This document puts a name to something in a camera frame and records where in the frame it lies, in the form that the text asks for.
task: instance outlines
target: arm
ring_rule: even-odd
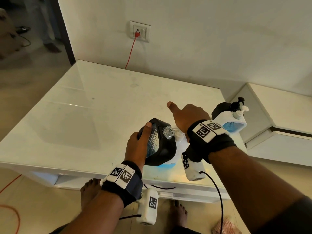
[[[125,160],[134,162],[141,171],[145,163],[147,141],[151,130],[152,124],[146,123],[140,140],[137,140],[138,132],[135,132],[127,144]],[[117,194],[100,191],[61,234],[113,233],[123,208],[123,201]]]
[[[182,110],[173,102],[168,102],[167,106],[173,113],[176,125],[184,133],[194,122],[210,119],[202,108],[191,104]],[[210,153],[209,160],[251,232],[304,197],[235,146]]]

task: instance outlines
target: wall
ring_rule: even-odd
[[[312,95],[312,0],[59,0],[76,59],[124,68],[129,21],[151,25],[129,70],[221,88]]]

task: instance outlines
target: wrist strap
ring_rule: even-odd
[[[230,146],[236,146],[228,131],[213,120],[199,120],[188,129],[190,138],[189,158],[200,162],[202,158],[208,163],[209,153],[217,152]]]
[[[142,187],[141,170],[134,162],[123,161],[106,177],[102,190],[119,195],[126,207],[141,197]]]

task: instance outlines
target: electrical socket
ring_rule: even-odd
[[[140,36],[137,38],[137,40],[149,42],[149,33],[150,33],[151,26],[130,21],[130,35],[132,38],[135,38],[135,33],[140,33]]]

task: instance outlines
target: red cord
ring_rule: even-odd
[[[136,38],[139,37],[139,36],[140,36],[140,33],[135,32],[135,39],[133,40],[133,44],[132,44],[132,47],[131,47],[131,51],[130,51],[130,55],[129,55],[129,58],[128,58],[127,65],[128,65],[128,63],[129,63],[129,60],[130,60],[130,56],[131,56],[131,53],[132,53],[133,45],[135,44],[135,40],[136,40]]]
[[[16,179],[18,179],[21,175],[19,175],[18,177],[16,177],[13,181],[11,181],[8,185],[6,185],[1,191],[0,191],[0,194],[2,191],[4,191],[9,185],[11,185]],[[7,208],[7,209],[11,209],[15,212],[16,216],[18,217],[18,228],[16,229],[16,232],[15,234],[18,234],[18,231],[19,231],[19,227],[21,225],[21,217],[18,213],[18,211],[12,207],[12,206],[9,206],[9,205],[5,205],[5,204],[0,204],[0,208]]]

